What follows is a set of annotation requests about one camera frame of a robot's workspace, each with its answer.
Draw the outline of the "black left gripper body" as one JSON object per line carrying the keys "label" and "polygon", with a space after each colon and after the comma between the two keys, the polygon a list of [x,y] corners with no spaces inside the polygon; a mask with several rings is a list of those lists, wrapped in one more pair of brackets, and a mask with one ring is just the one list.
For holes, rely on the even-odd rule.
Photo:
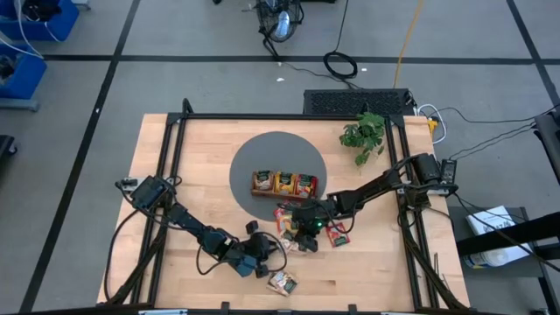
{"label": "black left gripper body", "polygon": [[256,273],[258,264],[265,264],[271,250],[271,241],[265,234],[252,234],[246,241],[240,242],[236,249],[240,252],[235,270],[240,276]]}

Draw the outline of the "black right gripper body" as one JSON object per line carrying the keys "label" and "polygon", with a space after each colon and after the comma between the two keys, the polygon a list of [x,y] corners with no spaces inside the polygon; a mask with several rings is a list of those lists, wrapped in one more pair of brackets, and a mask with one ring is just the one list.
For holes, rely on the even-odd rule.
{"label": "black right gripper body", "polygon": [[297,237],[314,238],[327,225],[327,214],[320,206],[296,207],[291,211],[291,221],[296,225]]}

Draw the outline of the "orange mango tea bag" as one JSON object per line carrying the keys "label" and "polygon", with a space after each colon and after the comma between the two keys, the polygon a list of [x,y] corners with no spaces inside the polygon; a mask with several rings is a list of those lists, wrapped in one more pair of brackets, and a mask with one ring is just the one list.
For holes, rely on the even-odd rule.
{"label": "orange mango tea bag", "polygon": [[274,193],[292,195],[297,175],[290,172],[278,171],[275,175]]}
{"label": "orange mango tea bag", "polygon": [[292,216],[290,214],[283,214],[276,218],[276,229],[279,235],[285,233],[294,234],[297,232],[297,228],[292,226]]}

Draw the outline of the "wooden three-compartment tray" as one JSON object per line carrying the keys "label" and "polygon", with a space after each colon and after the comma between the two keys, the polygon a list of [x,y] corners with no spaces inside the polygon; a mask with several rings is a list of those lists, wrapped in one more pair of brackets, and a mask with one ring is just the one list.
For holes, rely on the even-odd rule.
{"label": "wooden three-compartment tray", "polygon": [[319,180],[318,180],[318,183],[317,183],[316,195],[312,198],[306,199],[306,198],[299,197],[295,194],[295,186],[294,186],[294,193],[292,195],[276,194],[276,193],[274,193],[274,186],[273,186],[273,189],[271,191],[254,190],[253,189],[253,173],[252,173],[252,179],[251,179],[251,194],[254,195],[254,196],[263,196],[263,197],[270,197],[270,198],[277,198],[277,199],[287,199],[287,200],[309,200],[309,199],[315,199],[317,197],[317,190],[319,188]]}

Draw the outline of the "round grey woven placemat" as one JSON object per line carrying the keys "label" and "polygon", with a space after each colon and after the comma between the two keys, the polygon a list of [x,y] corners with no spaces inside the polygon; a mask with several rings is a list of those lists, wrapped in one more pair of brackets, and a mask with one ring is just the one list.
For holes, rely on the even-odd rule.
{"label": "round grey woven placemat", "polygon": [[319,197],[326,189],[326,163],[319,150],[309,141],[281,131],[254,136],[235,153],[229,171],[229,184],[239,206],[261,221],[273,222],[273,212],[282,201],[251,194],[254,171],[308,174],[318,178]]}

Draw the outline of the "green leafy plant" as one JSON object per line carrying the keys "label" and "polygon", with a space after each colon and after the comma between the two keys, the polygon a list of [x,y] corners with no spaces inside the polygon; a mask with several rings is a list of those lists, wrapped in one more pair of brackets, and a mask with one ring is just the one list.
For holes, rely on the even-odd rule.
{"label": "green leafy plant", "polygon": [[386,123],[383,117],[370,112],[358,114],[356,117],[357,123],[347,124],[343,128],[344,132],[339,136],[339,142],[357,152],[354,163],[361,167],[371,157],[383,153]]}

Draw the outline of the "black computer case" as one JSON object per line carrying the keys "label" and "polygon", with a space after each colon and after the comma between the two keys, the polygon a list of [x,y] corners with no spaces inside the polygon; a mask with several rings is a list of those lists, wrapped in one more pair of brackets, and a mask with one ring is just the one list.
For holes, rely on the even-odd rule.
{"label": "black computer case", "polygon": [[407,88],[312,89],[304,91],[303,112],[321,116],[355,116],[362,112],[413,116],[416,105]]}

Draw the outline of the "grey side table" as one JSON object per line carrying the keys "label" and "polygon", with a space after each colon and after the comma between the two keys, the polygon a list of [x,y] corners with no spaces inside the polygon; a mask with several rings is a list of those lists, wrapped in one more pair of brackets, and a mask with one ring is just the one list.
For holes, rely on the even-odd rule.
{"label": "grey side table", "polygon": [[[474,237],[474,233],[467,223],[467,211],[461,206],[452,206],[449,208],[451,221],[453,224],[453,233],[455,241],[462,241]],[[469,267],[462,257],[459,258],[461,268],[465,277],[478,278],[541,278],[546,277],[546,267],[530,256],[523,257],[520,260],[510,262],[500,267],[490,267],[485,269],[473,269]]]}

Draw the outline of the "white paper booklet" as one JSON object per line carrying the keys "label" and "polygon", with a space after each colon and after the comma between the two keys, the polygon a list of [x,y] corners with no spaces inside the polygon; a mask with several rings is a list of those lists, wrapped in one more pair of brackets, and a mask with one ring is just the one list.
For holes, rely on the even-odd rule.
{"label": "white paper booklet", "polygon": [[[469,214],[466,221],[476,236],[515,225],[515,221],[504,206]],[[511,246],[464,255],[463,260],[472,269],[500,267],[528,256],[531,251],[530,246],[527,243],[523,243],[522,246],[523,249],[519,246]]]}

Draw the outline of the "black metal bar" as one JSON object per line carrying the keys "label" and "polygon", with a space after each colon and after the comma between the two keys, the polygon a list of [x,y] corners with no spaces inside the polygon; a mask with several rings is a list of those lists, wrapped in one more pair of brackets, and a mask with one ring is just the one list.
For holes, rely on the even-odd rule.
{"label": "black metal bar", "polygon": [[477,217],[474,219],[489,228],[489,231],[458,241],[457,248],[461,256],[513,246],[525,250],[525,243],[560,236],[560,212],[504,228],[494,227]]}

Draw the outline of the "grey cart base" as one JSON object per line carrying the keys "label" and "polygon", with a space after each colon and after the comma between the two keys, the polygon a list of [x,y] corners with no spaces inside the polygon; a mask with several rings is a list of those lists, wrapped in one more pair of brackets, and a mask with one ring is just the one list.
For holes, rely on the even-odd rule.
{"label": "grey cart base", "polygon": [[0,98],[0,109],[17,109],[37,112],[39,103],[34,100]]}

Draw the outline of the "blue bin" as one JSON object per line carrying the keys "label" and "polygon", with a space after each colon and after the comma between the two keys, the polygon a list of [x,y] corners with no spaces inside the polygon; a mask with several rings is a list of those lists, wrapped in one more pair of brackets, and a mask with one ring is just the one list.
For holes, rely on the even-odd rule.
{"label": "blue bin", "polygon": [[24,0],[0,0],[0,32],[11,40],[65,41],[78,19],[72,0],[58,0],[62,12],[47,22],[32,22],[21,13]]}
{"label": "blue bin", "polygon": [[45,71],[46,63],[28,45],[0,43],[0,98],[31,99]]}

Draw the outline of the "black bag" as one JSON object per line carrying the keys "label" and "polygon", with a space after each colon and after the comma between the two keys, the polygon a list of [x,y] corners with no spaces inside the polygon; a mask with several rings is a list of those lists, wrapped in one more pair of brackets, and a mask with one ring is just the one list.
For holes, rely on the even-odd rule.
{"label": "black bag", "polygon": [[25,18],[32,22],[47,22],[62,12],[58,0],[24,0],[20,8]]}

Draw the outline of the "black aluminium table frame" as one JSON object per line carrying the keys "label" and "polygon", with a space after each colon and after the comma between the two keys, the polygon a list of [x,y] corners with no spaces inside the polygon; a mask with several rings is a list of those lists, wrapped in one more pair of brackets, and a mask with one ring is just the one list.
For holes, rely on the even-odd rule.
{"label": "black aluminium table frame", "polygon": [[[339,143],[346,120],[328,121],[302,115],[190,115],[178,162],[178,201],[207,225],[220,227],[246,238],[245,225],[255,220],[235,201],[229,185],[229,170],[235,153],[250,138],[271,131],[288,132],[306,139],[320,152],[326,166],[326,193],[355,189],[390,167],[385,151],[359,169],[348,148]],[[434,151],[426,118],[405,116],[410,154]],[[157,169],[167,114],[146,114],[129,175],[145,177]],[[469,305],[466,284],[450,220],[441,213],[423,211],[423,225],[430,255],[438,254],[439,274],[453,295]],[[324,234],[318,238],[318,253],[289,254],[288,272],[299,281],[294,293],[283,297],[266,288],[267,278],[240,277],[221,265],[207,276],[195,267],[198,244],[187,232],[172,230],[164,247],[156,307],[217,309],[229,302],[236,310],[414,311],[405,247],[396,223],[396,194],[367,203],[356,216],[351,242],[332,248]],[[112,297],[136,267],[144,236],[140,213],[127,222],[116,238],[108,287]]]}

